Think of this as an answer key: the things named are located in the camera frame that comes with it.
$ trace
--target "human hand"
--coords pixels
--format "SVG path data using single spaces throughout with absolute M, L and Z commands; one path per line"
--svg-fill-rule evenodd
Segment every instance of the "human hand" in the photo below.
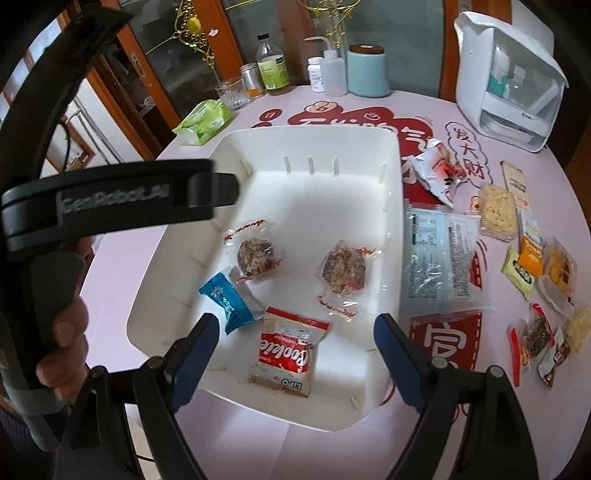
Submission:
M 86 259 L 92 252 L 91 246 L 92 238 L 83 238 L 76 252 Z M 51 330 L 58 348 L 37 364 L 37 377 L 43 385 L 53 388 L 59 401 L 74 400 L 86 380 L 87 327 L 88 311 L 78 295 L 53 320 Z

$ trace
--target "glass cup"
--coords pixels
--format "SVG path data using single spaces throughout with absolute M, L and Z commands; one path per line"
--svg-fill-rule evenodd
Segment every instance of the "glass cup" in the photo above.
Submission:
M 220 83 L 216 87 L 220 100 L 233 112 L 236 112 L 251 103 L 251 98 L 244 87 L 242 77 L 234 77 Z

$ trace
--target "blue snack package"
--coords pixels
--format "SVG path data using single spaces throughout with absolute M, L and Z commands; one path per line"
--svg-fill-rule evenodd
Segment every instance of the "blue snack package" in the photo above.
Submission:
M 248 287 L 237 284 L 232 277 L 240 273 L 236 268 L 226 268 L 214 275 L 199 289 L 201 295 L 208 296 L 226 312 L 226 335 L 242 325 L 260 319 L 265 309 L 254 299 Z

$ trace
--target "green label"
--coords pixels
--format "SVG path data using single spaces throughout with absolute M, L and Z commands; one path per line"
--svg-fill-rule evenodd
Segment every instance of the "green label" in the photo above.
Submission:
M 290 84 L 290 74 L 283 55 L 275 55 L 259 62 L 262 81 L 267 90 L 276 90 Z

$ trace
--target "white plastic basket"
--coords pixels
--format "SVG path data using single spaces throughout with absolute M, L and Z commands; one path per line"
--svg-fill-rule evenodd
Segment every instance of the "white plastic basket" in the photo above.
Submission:
M 388 371 L 375 350 L 375 316 L 398 314 L 402 271 L 402 178 L 398 140 L 381 128 L 327 125 L 269 127 L 228 134 L 212 152 L 216 170 L 241 183 L 236 206 L 209 222 L 167 228 L 144 276 L 128 320 L 130 342 L 162 355 L 186 336 L 204 312 L 220 320 L 219 344 L 199 385 L 262 413 L 319 430 L 349 427 L 376 409 L 389 388 Z M 318 304 L 323 285 L 316 272 L 339 240 L 383 248 L 366 288 L 375 301 L 363 317 L 331 316 L 332 328 L 316 350 L 310 396 L 277 394 L 245 379 L 258 360 L 261 322 L 231 333 L 225 316 L 197 293 L 228 265 L 222 232 L 247 220 L 278 225 L 285 258 L 253 294 L 302 316 L 327 319 Z

